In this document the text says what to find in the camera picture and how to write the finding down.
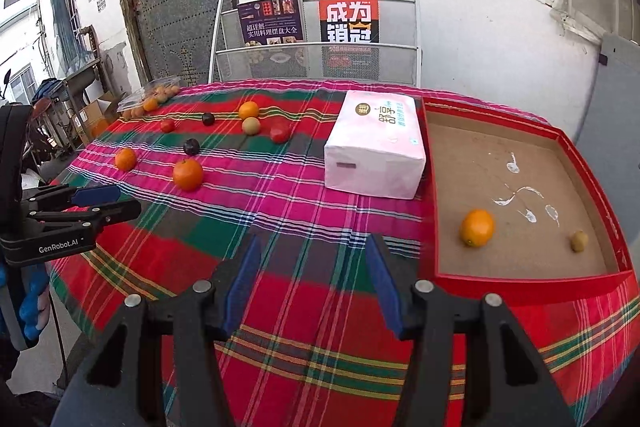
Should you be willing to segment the blue gloved left hand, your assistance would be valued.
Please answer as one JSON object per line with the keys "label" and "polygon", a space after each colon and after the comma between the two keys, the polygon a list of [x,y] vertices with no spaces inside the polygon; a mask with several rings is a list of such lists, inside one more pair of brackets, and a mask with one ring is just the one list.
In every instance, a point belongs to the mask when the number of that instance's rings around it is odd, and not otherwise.
{"label": "blue gloved left hand", "polygon": [[17,351],[34,347],[49,322],[49,282],[42,263],[17,268],[1,262],[1,337]]}

